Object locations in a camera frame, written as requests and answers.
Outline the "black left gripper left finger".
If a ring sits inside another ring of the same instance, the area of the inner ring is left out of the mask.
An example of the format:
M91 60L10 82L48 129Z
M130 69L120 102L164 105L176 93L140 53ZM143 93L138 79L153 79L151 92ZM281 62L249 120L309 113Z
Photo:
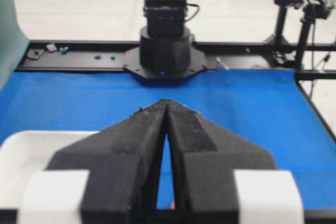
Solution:
M162 99L127 119L58 150L49 174L74 174L65 188L77 188L81 223L132 223L155 212L166 134L167 101Z

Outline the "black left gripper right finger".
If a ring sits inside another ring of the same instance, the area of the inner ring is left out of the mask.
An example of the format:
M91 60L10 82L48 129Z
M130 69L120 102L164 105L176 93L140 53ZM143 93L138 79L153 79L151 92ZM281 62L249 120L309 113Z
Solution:
M269 151L169 100L175 200L192 223L303 223L290 171Z

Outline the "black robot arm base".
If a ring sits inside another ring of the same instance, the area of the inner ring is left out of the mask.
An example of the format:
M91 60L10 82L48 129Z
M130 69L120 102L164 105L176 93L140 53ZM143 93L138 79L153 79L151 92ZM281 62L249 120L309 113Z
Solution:
M206 55L195 48L187 28L187 0L144 0L146 26L139 46L125 52L124 70L148 80L184 80L207 70Z

